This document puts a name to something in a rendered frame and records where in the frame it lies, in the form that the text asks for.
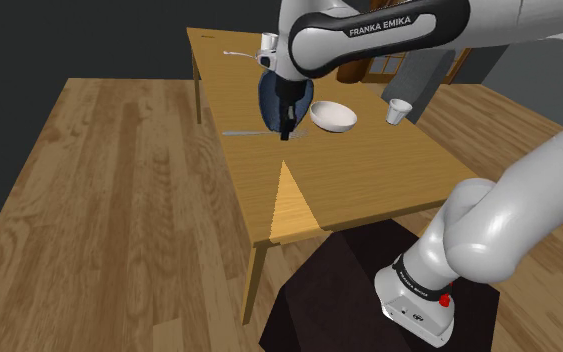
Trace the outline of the dark blue bowl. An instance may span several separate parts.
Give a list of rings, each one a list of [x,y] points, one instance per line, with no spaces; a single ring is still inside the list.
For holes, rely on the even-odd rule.
[[[266,127],[274,132],[280,132],[280,98],[276,94],[276,81],[279,76],[273,72],[266,70],[259,80],[258,98],[259,108],[262,119]],[[297,87],[297,91],[302,96],[296,101],[294,112],[296,115],[296,125],[300,124],[305,115],[308,113],[309,107],[313,100],[314,84],[311,80],[301,81]]]

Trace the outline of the white bowl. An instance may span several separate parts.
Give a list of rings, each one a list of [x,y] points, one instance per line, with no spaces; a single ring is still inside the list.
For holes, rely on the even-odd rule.
[[[357,123],[357,115],[345,105],[332,101],[317,101],[309,108],[312,122],[319,128],[333,133],[343,133]]]

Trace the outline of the wooden table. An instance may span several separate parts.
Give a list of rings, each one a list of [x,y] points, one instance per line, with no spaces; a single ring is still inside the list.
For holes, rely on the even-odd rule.
[[[389,125],[386,103],[366,86],[334,75],[316,80],[314,98],[349,107],[356,125],[329,133],[305,118],[300,137],[283,141],[261,118],[261,68],[223,54],[255,51],[259,34],[190,28],[187,35],[251,247],[243,324],[269,248],[437,207],[474,175],[414,124]]]

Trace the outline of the white cup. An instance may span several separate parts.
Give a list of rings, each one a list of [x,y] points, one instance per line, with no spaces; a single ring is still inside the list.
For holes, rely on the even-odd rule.
[[[388,104],[386,121],[391,125],[398,125],[412,110],[412,105],[402,99],[391,99]]]

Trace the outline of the dark robot stand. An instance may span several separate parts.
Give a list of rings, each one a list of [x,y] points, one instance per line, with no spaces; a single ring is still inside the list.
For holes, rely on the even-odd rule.
[[[331,234],[280,288],[264,352],[491,352],[500,294],[489,285],[454,282],[454,330],[441,348],[383,315],[374,276],[416,240],[393,220]]]

